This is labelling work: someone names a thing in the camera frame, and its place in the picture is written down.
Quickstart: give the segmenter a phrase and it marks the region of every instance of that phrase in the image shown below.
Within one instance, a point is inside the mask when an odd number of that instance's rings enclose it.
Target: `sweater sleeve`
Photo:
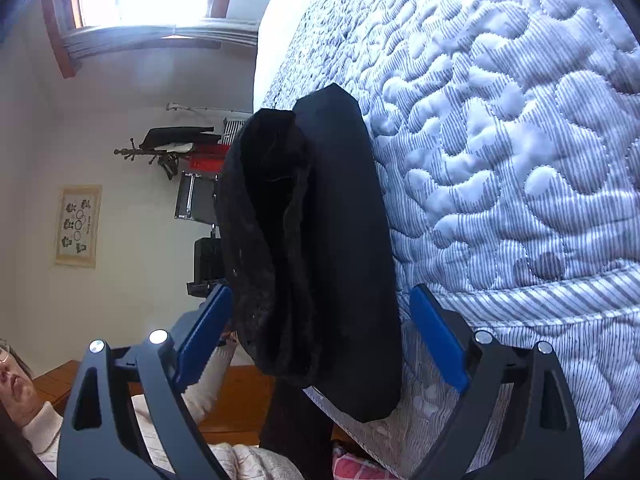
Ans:
[[[200,380],[189,386],[182,394],[184,403],[196,424],[200,424],[207,413],[213,409],[226,369],[229,368],[235,352],[236,343],[231,341],[227,342],[225,346],[216,348],[202,371]],[[131,400],[138,416],[152,424],[145,396],[134,396]]]

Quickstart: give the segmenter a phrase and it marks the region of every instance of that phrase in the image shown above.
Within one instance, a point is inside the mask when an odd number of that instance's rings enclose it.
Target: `person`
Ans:
[[[182,394],[184,403],[197,424],[213,408],[236,345],[234,339],[228,338],[224,346],[216,348],[200,381],[189,386]],[[56,475],[63,418],[56,413],[50,402],[40,399],[31,378],[29,367],[6,341],[0,340],[0,402],[13,423],[22,430],[33,452]],[[133,396],[131,400],[152,462],[174,472],[156,433],[144,395]],[[299,470],[289,459],[273,451],[229,444],[209,447],[233,480],[303,480]]]

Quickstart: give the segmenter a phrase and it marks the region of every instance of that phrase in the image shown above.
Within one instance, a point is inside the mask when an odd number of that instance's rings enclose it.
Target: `framed picture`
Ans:
[[[69,186],[62,190],[56,264],[95,269],[95,246],[102,186]]]

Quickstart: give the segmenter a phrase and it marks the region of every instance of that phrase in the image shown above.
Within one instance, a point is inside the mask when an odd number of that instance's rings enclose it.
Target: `quilted bedspread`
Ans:
[[[404,389],[359,424],[308,394],[407,478],[457,400],[408,293],[502,343],[556,349],[585,474],[640,402],[640,50],[610,0],[312,0],[264,106],[335,82],[359,102],[388,213]],[[505,386],[471,468],[485,464]]]

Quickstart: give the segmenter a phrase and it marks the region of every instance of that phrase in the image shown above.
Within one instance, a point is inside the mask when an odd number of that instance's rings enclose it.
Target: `knit sweater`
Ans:
[[[235,350],[236,345],[231,343],[217,348],[211,355],[200,381],[189,386],[182,394],[196,424],[201,423],[213,408]],[[134,396],[131,400],[152,462],[174,472],[151,421],[145,396]],[[22,430],[33,451],[54,475],[57,471],[62,420],[52,405],[46,402],[36,417]],[[274,452],[258,447],[229,444],[209,447],[231,480],[303,480],[302,475],[287,458]]]

